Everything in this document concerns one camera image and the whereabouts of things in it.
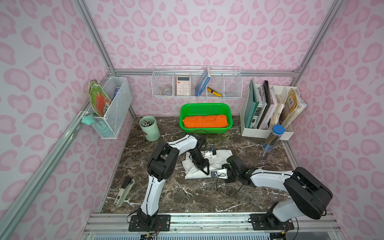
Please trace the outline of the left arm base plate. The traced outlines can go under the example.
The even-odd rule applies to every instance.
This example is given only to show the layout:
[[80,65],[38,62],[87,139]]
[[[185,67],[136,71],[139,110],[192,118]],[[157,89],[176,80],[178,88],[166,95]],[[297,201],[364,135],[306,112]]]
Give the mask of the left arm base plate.
[[148,220],[141,220],[137,215],[132,215],[129,223],[129,232],[168,232],[170,230],[171,215],[157,215]]

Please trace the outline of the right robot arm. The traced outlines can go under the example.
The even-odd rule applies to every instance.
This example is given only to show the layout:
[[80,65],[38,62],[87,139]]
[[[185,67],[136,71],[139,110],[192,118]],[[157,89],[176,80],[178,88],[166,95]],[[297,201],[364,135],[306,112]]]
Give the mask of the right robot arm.
[[272,188],[285,191],[289,198],[275,203],[264,215],[264,222],[273,229],[292,218],[307,216],[319,220],[327,214],[333,193],[305,168],[277,172],[247,168],[237,156],[231,156],[217,173],[218,179],[244,186]]

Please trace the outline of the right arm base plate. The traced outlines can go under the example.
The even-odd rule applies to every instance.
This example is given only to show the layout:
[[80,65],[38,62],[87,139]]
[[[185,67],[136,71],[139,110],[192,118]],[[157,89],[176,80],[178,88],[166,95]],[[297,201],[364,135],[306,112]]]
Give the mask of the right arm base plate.
[[290,231],[294,230],[292,220],[281,222],[274,215],[251,214],[248,222],[252,224],[255,231]]

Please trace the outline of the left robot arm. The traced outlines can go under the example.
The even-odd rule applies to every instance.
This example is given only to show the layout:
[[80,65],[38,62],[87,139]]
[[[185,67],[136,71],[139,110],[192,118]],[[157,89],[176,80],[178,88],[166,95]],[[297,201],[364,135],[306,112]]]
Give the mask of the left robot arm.
[[149,183],[144,201],[137,211],[140,223],[147,227],[155,225],[164,185],[173,174],[181,154],[188,152],[194,166],[205,175],[210,174],[209,160],[201,153],[201,147],[205,143],[204,135],[193,133],[189,133],[175,142],[161,141],[158,143],[148,162]]

